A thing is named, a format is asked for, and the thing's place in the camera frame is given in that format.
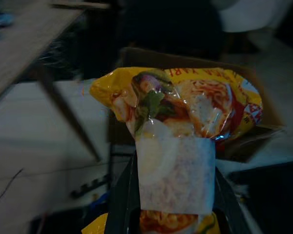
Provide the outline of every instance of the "instant noodle package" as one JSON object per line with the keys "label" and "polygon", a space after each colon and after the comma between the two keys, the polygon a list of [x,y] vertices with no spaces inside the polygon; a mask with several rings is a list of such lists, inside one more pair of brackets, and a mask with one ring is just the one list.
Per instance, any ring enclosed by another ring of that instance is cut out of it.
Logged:
{"label": "instant noodle package", "polygon": [[257,90],[222,68],[129,67],[90,93],[135,139],[142,232],[201,233],[213,218],[215,150],[260,121]]}

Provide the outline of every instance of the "cardboard box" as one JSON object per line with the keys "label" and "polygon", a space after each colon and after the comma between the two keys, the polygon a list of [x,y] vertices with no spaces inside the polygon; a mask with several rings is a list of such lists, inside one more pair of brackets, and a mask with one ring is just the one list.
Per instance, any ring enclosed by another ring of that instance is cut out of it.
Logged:
{"label": "cardboard box", "polygon": [[[223,146],[222,151],[218,151],[218,159],[227,159],[239,162],[246,162],[252,155],[267,143],[273,135],[281,131],[283,122],[275,111],[265,88],[261,84],[255,73],[245,67],[238,65],[208,61],[199,58],[188,58],[154,51],[127,47],[121,51],[121,59],[118,67],[153,67],[153,68],[213,68],[221,67],[230,69],[242,75],[250,81],[258,90],[263,101],[263,118],[259,125],[244,134],[237,140],[230,141]],[[113,115],[110,118],[110,142],[118,144],[134,144],[134,141],[126,129],[125,124],[118,123]]]}

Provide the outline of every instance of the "table leg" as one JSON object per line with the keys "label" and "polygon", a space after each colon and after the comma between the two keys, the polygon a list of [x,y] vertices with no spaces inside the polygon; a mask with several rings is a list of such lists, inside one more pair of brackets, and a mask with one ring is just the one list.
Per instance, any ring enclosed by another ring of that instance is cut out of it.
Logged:
{"label": "table leg", "polygon": [[29,74],[39,81],[46,94],[55,103],[58,110],[62,113],[70,126],[74,129],[75,133],[79,136],[87,149],[95,157],[96,161],[101,161],[101,158],[98,155],[98,152],[96,151],[94,145],[90,141],[89,136],[87,135],[81,124],[78,122],[76,116],[70,109],[64,97],[59,92],[58,88],[54,85],[52,76],[47,72],[46,68],[42,64],[34,65]]}

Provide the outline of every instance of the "tiled floor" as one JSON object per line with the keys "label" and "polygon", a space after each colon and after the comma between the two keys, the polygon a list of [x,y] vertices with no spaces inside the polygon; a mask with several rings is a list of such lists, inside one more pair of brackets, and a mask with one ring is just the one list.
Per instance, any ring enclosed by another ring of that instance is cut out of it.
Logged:
{"label": "tiled floor", "polygon": [[[217,161],[224,173],[293,160],[293,50],[278,41],[250,63],[262,78],[287,132],[274,139],[248,163]],[[107,170],[106,108],[88,93],[91,81],[59,81],[103,160],[96,164],[37,83],[22,83],[0,102],[0,193],[20,169],[0,201],[0,233],[26,233],[26,223],[44,212],[87,204],[92,194],[72,201],[68,194]],[[118,159],[117,174],[127,159]],[[94,193],[102,194],[105,187]]]}

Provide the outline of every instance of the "black wire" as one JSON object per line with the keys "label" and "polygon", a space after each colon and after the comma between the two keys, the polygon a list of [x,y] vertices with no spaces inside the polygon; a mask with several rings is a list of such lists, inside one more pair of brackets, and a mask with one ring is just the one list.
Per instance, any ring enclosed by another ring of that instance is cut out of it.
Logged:
{"label": "black wire", "polygon": [[0,199],[3,197],[3,195],[6,193],[6,191],[9,189],[9,187],[11,186],[13,180],[19,175],[19,173],[22,172],[24,168],[20,169],[12,178],[11,180],[9,181],[9,183],[6,185],[5,189],[3,190],[3,192],[1,193],[0,195]]}

